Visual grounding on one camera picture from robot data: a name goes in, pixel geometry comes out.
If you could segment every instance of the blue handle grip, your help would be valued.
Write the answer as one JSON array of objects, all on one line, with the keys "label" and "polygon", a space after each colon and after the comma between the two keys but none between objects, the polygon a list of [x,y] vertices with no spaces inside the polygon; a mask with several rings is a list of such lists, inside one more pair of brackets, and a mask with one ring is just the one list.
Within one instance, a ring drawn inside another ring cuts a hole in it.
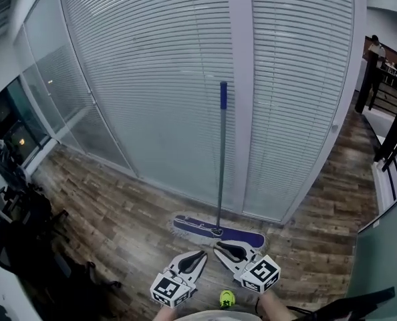
[{"label": "blue handle grip", "polygon": [[227,83],[221,82],[221,110],[227,109]]}]

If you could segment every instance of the brown wall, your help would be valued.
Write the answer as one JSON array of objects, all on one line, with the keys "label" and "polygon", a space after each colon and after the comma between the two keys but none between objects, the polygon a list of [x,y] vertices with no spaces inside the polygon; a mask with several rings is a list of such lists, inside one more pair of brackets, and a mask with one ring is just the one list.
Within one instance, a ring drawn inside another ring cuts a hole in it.
[{"label": "brown wall", "polygon": [[[368,48],[371,46],[371,39],[369,37],[365,38],[365,46],[364,46],[364,53],[367,52]],[[397,63],[397,52],[390,49],[388,46],[385,46],[383,43],[381,43],[381,45],[383,45],[383,48],[386,50],[386,58],[387,60],[392,63],[394,62],[395,64]]]}]

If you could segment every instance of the mop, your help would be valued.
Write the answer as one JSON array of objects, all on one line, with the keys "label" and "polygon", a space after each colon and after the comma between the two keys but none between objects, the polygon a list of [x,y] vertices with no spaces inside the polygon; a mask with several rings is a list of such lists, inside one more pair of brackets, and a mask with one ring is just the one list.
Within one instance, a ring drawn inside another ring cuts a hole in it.
[{"label": "mop", "polygon": [[219,165],[219,189],[218,189],[218,209],[217,209],[217,222],[203,221],[207,217],[196,219],[188,213],[178,214],[174,217],[172,226],[175,232],[179,235],[185,235],[189,240],[197,242],[194,236],[198,235],[204,239],[199,240],[199,243],[208,243],[213,245],[215,241],[235,240],[244,241],[254,248],[261,248],[264,246],[265,237],[254,231],[246,231],[235,229],[231,227],[221,226],[221,206],[223,199],[223,183],[224,183],[224,167],[225,167],[225,128],[227,119],[227,83],[221,82],[221,153]]}]

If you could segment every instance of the neon green sneaker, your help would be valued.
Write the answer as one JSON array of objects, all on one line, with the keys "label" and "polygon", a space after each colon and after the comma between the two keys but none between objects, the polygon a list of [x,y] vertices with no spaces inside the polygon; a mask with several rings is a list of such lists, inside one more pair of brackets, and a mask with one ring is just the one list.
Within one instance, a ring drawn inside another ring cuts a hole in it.
[{"label": "neon green sneaker", "polygon": [[222,309],[234,306],[236,303],[236,297],[230,290],[223,290],[219,295],[219,305]]}]

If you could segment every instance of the mop handle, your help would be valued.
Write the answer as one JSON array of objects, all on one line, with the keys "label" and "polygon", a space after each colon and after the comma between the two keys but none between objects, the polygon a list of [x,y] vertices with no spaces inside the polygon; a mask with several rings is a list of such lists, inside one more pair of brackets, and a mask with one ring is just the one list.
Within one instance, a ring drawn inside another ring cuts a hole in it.
[{"label": "mop handle", "polygon": [[218,190],[218,216],[217,229],[219,229],[219,220],[221,218],[221,207],[223,201],[224,186],[224,167],[225,167],[225,120],[227,112],[227,83],[221,82],[221,153],[219,161],[219,190]]}]

